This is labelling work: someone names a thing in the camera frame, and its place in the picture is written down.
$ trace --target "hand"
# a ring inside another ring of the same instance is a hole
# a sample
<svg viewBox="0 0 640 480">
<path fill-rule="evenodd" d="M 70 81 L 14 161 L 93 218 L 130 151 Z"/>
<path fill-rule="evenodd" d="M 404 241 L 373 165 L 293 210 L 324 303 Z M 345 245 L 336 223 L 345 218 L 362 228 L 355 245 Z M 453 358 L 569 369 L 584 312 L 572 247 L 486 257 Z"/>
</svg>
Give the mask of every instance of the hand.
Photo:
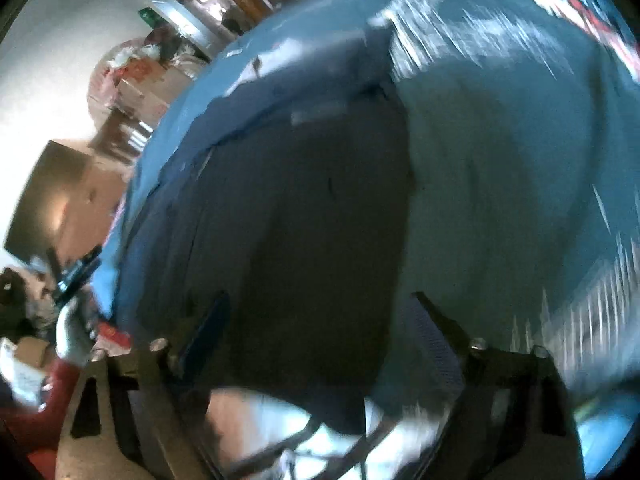
<svg viewBox="0 0 640 480">
<path fill-rule="evenodd" d="M 82 326 L 78 300 L 73 298 L 60 311 L 56 325 L 56 352 L 63 361 L 82 368 L 93 344 Z"/>
</svg>

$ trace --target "person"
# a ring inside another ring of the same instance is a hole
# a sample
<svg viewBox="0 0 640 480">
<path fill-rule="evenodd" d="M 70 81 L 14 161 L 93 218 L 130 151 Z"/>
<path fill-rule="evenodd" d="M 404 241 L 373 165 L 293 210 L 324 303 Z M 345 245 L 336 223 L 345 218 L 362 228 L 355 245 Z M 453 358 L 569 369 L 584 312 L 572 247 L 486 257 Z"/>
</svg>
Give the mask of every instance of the person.
<svg viewBox="0 0 640 480">
<path fill-rule="evenodd" d="M 72 301 L 60 311 L 56 323 L 56 357 L 50 365 L 49 396 L 44 407 L 37 413 L 15 408 L 0 410 L 0 419 L 45 480 L 56 477 L 56 450 L 62 423 L 91 349 L 77 309 L 78 302 Z"/>
<path fill-rule="evenodd" d="M 597 383 L 638 340 L 639 82 L 610 0 L 292 2 L 163 118 L 94 276 L 102 314 L 180 342 L 226 291 L 193 381 L 343 434 L 363 398 L 410 405 L 404 352 L 440 363 L 402 346 L 417 291 Z"/>
<path fill-rule="evenodd" d="M 58 313 L 46 274 L 23 267 L 5 267 L 0 275 L 0 286 L 3 289 L 0 304 L 12 304 L 24 311 L 36 334 L 48 339 Z"/>
<path fill-rule="evenodd" d="M 11 269 L 5 269 L 0 275 L 0 336 L 17 342 L 34 334 L 26 314 L 24 280 Z"/>
<path fill-rule="evenodd" d="M 222 23 L 223 27 L 226 27 L 236 36 L 242 36 L 244 34 L 244 31 L 240 27 L 238 20 L 236 20 L 231 14 L 232 13 L 229 10 L 225 12 L 225 15 L 222 17 L 222 21 L 220 23 Z"/>
</svg>

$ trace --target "cardboard box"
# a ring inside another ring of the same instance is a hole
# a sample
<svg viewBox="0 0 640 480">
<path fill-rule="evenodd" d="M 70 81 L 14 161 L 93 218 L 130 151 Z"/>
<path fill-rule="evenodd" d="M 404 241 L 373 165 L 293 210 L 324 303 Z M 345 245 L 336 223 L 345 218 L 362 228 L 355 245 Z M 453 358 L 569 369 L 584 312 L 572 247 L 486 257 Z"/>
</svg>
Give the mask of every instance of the cardboard box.
<svg viewBox="0 0 640 480">
<path fill-rule="evenodd" d="M 42 368 L 49 341 L 35 337 L 23 337 L 18 342 L 14 352 L 14 358 L 31 368 Z"/>
<path fill-rule="evenodd" d="M 123 78 L 118 85 L 118 104 L 127 114 L 155 128 L 171 103 L 192 82 L 174 67 L 154 80 Z"/>
<path fill-rule="evenodd" d="M 164 67 L 149 57 L 131 59 L 121 70 L 121 78 L 141 85 L 155 81 L 164 75 Z"/>
<path fill-rule="evenodd" d="M 171 104 L 192 82 L 185 73 L 172 66 L 151 84 L 151 91 L 160 100 Z"/>
</svg>

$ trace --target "bolt head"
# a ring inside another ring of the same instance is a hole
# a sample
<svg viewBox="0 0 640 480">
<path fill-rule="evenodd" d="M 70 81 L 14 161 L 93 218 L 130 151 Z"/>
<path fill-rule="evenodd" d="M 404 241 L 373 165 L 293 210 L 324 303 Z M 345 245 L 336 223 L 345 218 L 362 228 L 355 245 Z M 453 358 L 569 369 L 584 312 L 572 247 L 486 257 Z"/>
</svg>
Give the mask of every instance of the bolt head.
<svg viewBox="0 0 640 480">
<path fill-rule="evenodd" d="M 540 345 L 535 345 L 533 347 L 533 355 L 539 359 L 547 359 L 550 356 L 549 350 Z"/>
<path fill-rule="evenodd" d="M 480 351 L 483 351 L 483 350 L 486 350 L 487 348 L 489 348 L 489 345 L 481 337 L 475 337 L 469 343 L 469 348 L 471 348 L 472 350 L 476 350 L 476 351 L 480 352 Z"/>
<path fill-rule="evenodd" d="M 168 346 L 169 346 L 169 342 L 164 337 L 161 337 L 158 339 L 154 339 L 149 344 L 149 350 L 151 350 L 152 352 L 161 352 Z"/>
</svg>

